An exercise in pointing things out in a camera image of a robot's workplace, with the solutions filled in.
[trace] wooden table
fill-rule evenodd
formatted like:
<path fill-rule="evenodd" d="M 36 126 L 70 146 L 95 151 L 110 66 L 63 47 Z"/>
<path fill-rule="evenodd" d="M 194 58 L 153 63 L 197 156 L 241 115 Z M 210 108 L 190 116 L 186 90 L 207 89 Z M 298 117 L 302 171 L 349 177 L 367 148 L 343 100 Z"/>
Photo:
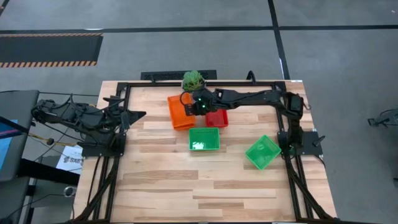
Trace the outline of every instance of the wooden table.
<path fill-rule="evenodd" d="M 99 108 L 107 106 L 103 97 L 115 95 L 117 83 L 103 82 Z M 299 93 L 307 103 L 302 82 L 286 81 L 286 87 L 287 91 Z M 240 92 L 267 89 L 264 86 L 223 88 Z M 264 134 L 277 142 L 279 127 L 273 107 L 242 106 L 229 110 L 229 126 L 220 129 L 220 150 L 190 152 L 188 131 L 173 130 L 167 104 L 167 97 L 181 94 L 181 88 L 134 87 L 131 91 L 129 110 L 146 111 L 147 115 L 134 123 L 127 132 L 127 146 L 119 166 L 112 222 L 295 220 L 282 158 L 279 156 L 274 159 L 265 170 L 257 170 L 244 154 Z M 204 117 L 197 116 L 197 127 L 204 125 Z M 301 125 L 304 131 L 314 128 L 311 114 L 307 110 Z M 76 215 L 86 206 L 96 160 L 97 158 L 88 158 L 84 162 L 75 199 Z M 326 212 L 336 216 L 323 165 L 314 156 L 302 156 L 302 160 L 309 191 Z M 98 186 L 101 163 L 102 161 L 98 166 L 92 195 Z M 299 190 L 298 198 L 302 216 L 306 217 Z M 104 217 L 105 206 L 102 203 L 100 218 Z"/>

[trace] orange striped tape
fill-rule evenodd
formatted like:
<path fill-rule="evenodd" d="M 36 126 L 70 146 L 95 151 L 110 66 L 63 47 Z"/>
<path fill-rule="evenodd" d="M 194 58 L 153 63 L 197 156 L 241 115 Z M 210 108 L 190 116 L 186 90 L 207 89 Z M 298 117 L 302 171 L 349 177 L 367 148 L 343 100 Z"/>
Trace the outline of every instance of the orange striped tape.
<path fill-rule="evenodd" d="M 104 36 L 104 34 L 0 34 L 0 37 L 78 37 L 78 36 Z"/>
<path fill-rule="evenodd" d="M 95 66 L 96 61 L 74 62 L 0 62 L 0 68 L 80 67 Z"/>

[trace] green plastic bin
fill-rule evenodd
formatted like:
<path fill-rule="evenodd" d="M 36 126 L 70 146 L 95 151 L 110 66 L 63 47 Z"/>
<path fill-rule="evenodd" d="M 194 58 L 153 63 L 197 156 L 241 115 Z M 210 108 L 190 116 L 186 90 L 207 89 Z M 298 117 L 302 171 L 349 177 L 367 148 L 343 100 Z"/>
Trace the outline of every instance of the green plastic bin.
<path fill-rule="evenodd" d="M 281 151 L 277 144 L 264 135 L 246 151 L 246 157 L 258 169 L 263 170 Z"/>
<path fill-rule="evenodd" d="M 219 150 L 220 134 L 218 128 L 189 129 L 189 150 Z"/>

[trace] black floor mat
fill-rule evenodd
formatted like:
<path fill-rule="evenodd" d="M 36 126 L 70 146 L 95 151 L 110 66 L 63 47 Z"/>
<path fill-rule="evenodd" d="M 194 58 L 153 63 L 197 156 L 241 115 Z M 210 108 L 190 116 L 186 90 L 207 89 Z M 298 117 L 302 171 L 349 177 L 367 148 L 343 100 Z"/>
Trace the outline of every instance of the black floor mat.
<path fill-rule="evenodd" d="M 171 72 L 141 72 L 141 80 L 182 80 L 184 73 L 189 71 L 171 71 Z M 205 80 L 216 80 L 217 70 L 199 70 Z"/>
<path fill-rule="evenodd" d="M 0 67 L 94 66 L 102 34 L 0 35 Z"/>

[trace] plastic basket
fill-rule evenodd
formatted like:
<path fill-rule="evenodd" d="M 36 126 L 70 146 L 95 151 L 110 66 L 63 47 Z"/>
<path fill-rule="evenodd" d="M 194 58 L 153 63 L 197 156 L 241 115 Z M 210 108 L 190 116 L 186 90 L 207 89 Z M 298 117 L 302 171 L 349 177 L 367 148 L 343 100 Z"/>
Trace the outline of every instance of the plastic basket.
<path fill-rule="evenodd" d="M 180 95 L 170 96 L 167 101 L 169 102 L 170 118 L 174 129 L 179 131 L 195 127 L 195 116 L 187 116 L 185 114 L 184 105 L 180 102 Z M 187 93 L 184 94 L 182 102 L 185 104 L 192 103 L 191 96 Z"/>
<path fill-rule="evenodd" d="M 220 148 L 220 134 L 218 128 L 189 129 L 189 150 L 204 151 Z"/>
<path fill-rule="evenodd" d="M 280 147 L 264 135 L 246 151 L 246 156 L 258 169 L 263 170 L 280 152 Z"/>
<path fill-rule="evenodd" d="M 228 126 L 228 115 L 226 110 L 217 110 L 206 114 L 206 127 L 223 128 Z"/>

